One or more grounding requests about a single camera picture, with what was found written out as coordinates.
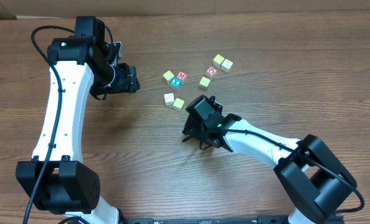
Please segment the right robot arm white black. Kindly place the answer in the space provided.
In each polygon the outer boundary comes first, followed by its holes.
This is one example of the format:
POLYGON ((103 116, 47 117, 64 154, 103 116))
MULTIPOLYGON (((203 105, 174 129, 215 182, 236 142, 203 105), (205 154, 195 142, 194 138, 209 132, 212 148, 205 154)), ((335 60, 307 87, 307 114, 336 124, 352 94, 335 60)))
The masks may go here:
POLYGON ((285 138, 252 126, 235 114, 222 115, 214 96, 197 97, 187 107, 183 129, 199 147, 248 155, 271 167, 295 209, 288 216, 258 217, 259 223, 343 223, 340 205, 351 195, 362 195, 357 182, 318 137, 285 138))

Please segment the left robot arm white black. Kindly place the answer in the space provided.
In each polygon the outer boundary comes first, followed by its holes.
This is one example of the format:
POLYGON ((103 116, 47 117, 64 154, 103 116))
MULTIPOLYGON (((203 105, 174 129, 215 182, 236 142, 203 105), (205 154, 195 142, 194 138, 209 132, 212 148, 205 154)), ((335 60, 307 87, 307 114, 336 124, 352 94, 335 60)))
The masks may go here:
POLYGON ((42 131, 29 161, 16 166, 28 207, 63 215, 66 223, 123 223, 122 212, 100 194, 100 178, 83 163, 82 129, 89 96, 134 93, 136 68, 121 63, 121 43, 93 16, 78 16, 66 38, 56 38, 42 57, 50 91, 42 131))

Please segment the wooden block with leaf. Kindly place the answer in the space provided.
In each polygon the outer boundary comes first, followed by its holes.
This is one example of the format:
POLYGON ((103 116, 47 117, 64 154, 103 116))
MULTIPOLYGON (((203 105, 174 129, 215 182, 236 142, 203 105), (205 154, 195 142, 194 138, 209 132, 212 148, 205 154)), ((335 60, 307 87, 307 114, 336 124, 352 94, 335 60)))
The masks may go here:
POLYGON ((174 104, 175 97, 173 93, 164 94, 164 103, 166 106, 171 106, 174 104))

